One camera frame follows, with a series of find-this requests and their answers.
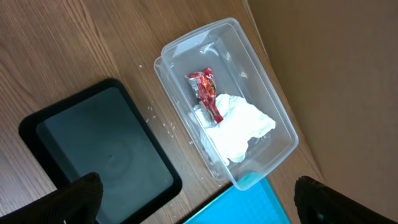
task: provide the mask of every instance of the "wood grain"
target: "wood grain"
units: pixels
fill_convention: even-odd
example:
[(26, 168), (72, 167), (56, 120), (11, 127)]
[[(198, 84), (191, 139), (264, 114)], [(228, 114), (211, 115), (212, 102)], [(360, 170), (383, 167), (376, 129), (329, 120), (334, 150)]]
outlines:
[(238, 0), (1, 0), (0, 215), (55, 190), (18, 136), (19, 122), (106, 77), (124, 83), (183, 181), (181, 193), (144, 223), (181, 222), (228, 188), (229, 182), (211, 177), (189, 144), (191, 139), (153, 69), (165, 44), (225, 17), (241, 23), (298, 129), (299, 147), (269, 174), (269, 180), (292, 223), (299, 223), (293, 201), (295, 180), (309, 175), (323, 181), (322, 175)]

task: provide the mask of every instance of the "plastic container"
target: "plastic container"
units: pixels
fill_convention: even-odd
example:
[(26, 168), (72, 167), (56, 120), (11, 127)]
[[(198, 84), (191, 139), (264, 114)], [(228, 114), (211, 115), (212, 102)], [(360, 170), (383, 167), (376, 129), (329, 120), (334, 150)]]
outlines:
[[(217, 95), (242, 96), (276, 122), (275, 129), (263, 138), (249, 140), (245, 160), (240, 163), (230, 162), (226, 166), (222, 162), (193, 112), (198, 100), (187, 75), (205, 67), (210, 67), (214, 73)], [(154, 68), (214, 178), (229, 177), (239, 190), (246, 190), (275, 169), (297, 147), (297, 133), (236, 19), (208, 24), (167, 44)]]

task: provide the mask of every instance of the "crumpled paper towel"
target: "crumpled paper towel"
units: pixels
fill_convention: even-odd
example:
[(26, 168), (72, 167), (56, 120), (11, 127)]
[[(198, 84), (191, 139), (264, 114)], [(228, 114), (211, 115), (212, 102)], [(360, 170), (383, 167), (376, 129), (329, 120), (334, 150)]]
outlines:
[[(228, 159), (233, 162), (244, 160), (251, 138), (261, 138), (275, 128), (273, 119), (240, 96), (220, 94), (216, 106), (224, 118), (220, 124), (214, 122), (203, 104), (196, 105), (193, 110), (227, 166)], [(208, 151), (208, 154), (212, 156), (214, 153)]]

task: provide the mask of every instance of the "blue object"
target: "blue object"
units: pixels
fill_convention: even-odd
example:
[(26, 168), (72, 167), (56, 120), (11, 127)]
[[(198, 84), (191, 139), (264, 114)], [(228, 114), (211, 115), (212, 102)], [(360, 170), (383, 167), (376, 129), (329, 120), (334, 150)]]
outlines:
[(240, 191), (230, 187), (186, 224), (290, 223), (267, 179)]

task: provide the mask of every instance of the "red wrapper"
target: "red wrapper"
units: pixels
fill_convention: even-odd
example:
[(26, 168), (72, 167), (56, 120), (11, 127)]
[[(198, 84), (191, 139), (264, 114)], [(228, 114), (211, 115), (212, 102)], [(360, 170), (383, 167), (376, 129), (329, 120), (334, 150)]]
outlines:
[(189, 74), (188, 80), (197, 98), (199, 98), (206, 109), (210, 111), (214, 120), (217, 123), (222, 122), (223, 117), (216, 107), (216, 83), (211, 69), (207, 67), (202, 72), (193, 72)]

